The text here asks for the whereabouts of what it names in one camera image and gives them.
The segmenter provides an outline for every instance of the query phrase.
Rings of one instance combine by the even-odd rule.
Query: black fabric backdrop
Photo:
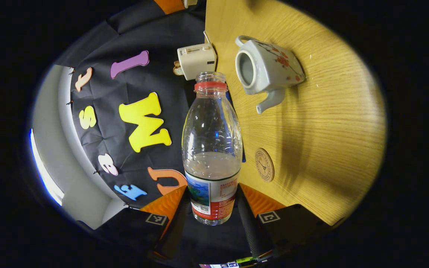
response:
[[[134,17],[135,20],[127,20],[127,17]],[[193,10],[165,15],[152,0],[143,1],[115,18],[109,20],[113,26],[102,23],[96,27],[100,36],[94,31],[85,35],[69,49],[70,52],[64,54],[61,63],[75,67],[70,94],[73,120],[94,171],[100,171],[102,179],[122,200],[132,207],[141,208],[162,196],[156,187],[158,183],[164,186],[178,184],[174,178],[153,180],[147,172],[148,167],[184,173],[181,136],[189,105],[194,98],[194,81],[174,75],[172,69],[174,61],[178,60],[177,48],[204,42],[204,19]],[[94,47],[93,40],[99,47]],[[87,53],[88,49],[85,48],[92,52],[75,63],[74,59]],[[144,50],[149,52],[150,62],[147,66],[136,66],[119,73],[114,79],[110,78],[112,63],[136,56]],[[74,86],[77,78],[80,74],[85,75],[89,67],[92,68],[92,77],[77,92]],[[167,129],[172,144],[155,144],[143,147],[136,153],[129,143],[129,136],[137,125],[121,120],[119,105],[138,102],[151,92],[157,93],[162,108],[156,117],[164,120],[154,134],[162,128]],[[97,123],[94,127],[83,129],[79,112],[89,105],[95,110]],[[117,176],[104,172],[100,166],[98,156],[106,153],[114,160],[114,166],[119,171]],[[133,201],[114,190],[114,185],[135,185],[147,195],[141,195]]]

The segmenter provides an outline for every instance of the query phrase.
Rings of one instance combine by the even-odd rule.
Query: round wooden coaster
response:
[[[258,148],[255,155],[257,172],[261,178],[270,182],[274,179],[274,164],[271,157],[263,148]]]

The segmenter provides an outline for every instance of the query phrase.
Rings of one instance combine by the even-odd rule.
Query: foam letter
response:
[[[85,111],[82,110],[79,113],[80,126],[83,129],[88,129],[89,127],[95,126],[97,119],[95,119],[95,111],[92,106],[85,107]]]
[[[186,178],[180,172],[172,169],[160,169],[154,170],[149,167],[148,174],[152,177],[153,180],[158,180],[158,178],[175,178],[178,181],[178,186],[163,186],[160,183],[156,185],[158,190],[162,195],[168,194],[173,190],[180,188],[181,186],[188,185]]]
[[[148,59],[148,51],[144,50],[137,56],[131,57],[130,59],[126,59],[125,61],[121,61],[119,63],[112,63],[110,68],[110,77],[114,79],[120,72],[135,66],[146,66],[149,62],[150,60]]]
[[[117,185],[114,185],[114,189],[117,190],[117,192],[134,201],[136,201],[136,198],[140,195],[147,195],[144,190],[141,190],[135,185],[130,185],[130,187],[131,189],[129,190],[127,185],[122,185],[120,188]]]
[[[158,95],[155,92],[150,93],[148,97],[131,105],[120,105],[119,113],[122,121],[132,124],[138,124],[138,127],[128,138],[133,151],[140,152],[142,147],[154,144],[172,144],[167,129],[160,129],[160,133],[152,133],[163,124],[163,119],[145,117],[147,114],[159,115],[162,112]]]
[[[92,77],[92,68],[87,68],[87,73],[82,76],[82,74],[79,74],[79,77],[77,79],[77,82],[75,83],[75,89],[77,90],[77,92],[80,92],[80,90],[82,90],[82,86],[87,84],[87,82],[90,80],[90,78]]]
[[[111,173],[115,176],[119,174],[117,168],[114,166],[114,160],[112,160],[109,154],[99,156],[99,164],[102,166],[105,172]]]

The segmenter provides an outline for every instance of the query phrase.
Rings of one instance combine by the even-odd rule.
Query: wooden surface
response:
[[[284,205],[300,203],[328,224],[348,217],[368,192],[383,158],[386,119],[375,79],[329,29],[275,0],[208,0],[206,33],[226,75],[246,154],[242,182]],[[235,38],[248,35],[291,49],[307,80],[257,114],[265,93],[246,95],[236,76]],[[272,182],[255,166],[264,148]]]

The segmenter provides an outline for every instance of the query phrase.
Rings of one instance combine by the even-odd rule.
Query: teapot handle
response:
[[[249,40],[259,41],[259,40],[258,40],[258,39],[256,39],[256,38],[252,38],[252,37],[245,36],[245,35],[240,35],[240,36],[236,37],[236,39],[235,39],[235,43],[236,43],[239,47],[241,47],[241,46],[244,44],[242,40],[245,40],[245,41],[249,41]]]

